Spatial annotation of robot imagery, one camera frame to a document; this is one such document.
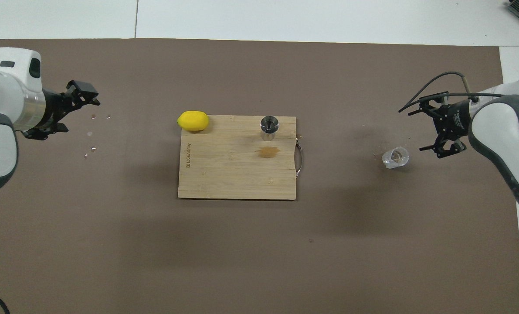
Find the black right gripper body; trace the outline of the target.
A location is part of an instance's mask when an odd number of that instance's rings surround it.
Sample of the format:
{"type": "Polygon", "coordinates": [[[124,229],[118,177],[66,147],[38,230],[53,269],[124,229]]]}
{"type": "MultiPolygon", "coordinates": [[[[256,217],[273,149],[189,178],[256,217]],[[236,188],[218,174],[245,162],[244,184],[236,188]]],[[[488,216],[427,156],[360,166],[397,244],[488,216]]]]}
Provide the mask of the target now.
{"type": "Polygon", "coordinates": [[[435,129],[438,137],[436,144],[456,141],[468,134],[470,125],[470,101],[460,101],[452,105],[441,105],[436,111],[435,129]]]}

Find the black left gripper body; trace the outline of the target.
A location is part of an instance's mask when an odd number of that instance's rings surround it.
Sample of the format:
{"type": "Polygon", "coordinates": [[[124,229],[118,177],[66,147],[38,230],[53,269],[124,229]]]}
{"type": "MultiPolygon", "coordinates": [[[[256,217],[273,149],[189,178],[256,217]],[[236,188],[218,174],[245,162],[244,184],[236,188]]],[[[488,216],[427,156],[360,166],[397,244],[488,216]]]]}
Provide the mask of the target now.
{"type": "Polygon", "coordinates": [[[67,130],[65,124],[61,123],[67,114],[78,109],[79,93],[67,91],[56,93],[43,91],[45,97],[45,113],[41,119],[42,130],[67,130]]]}

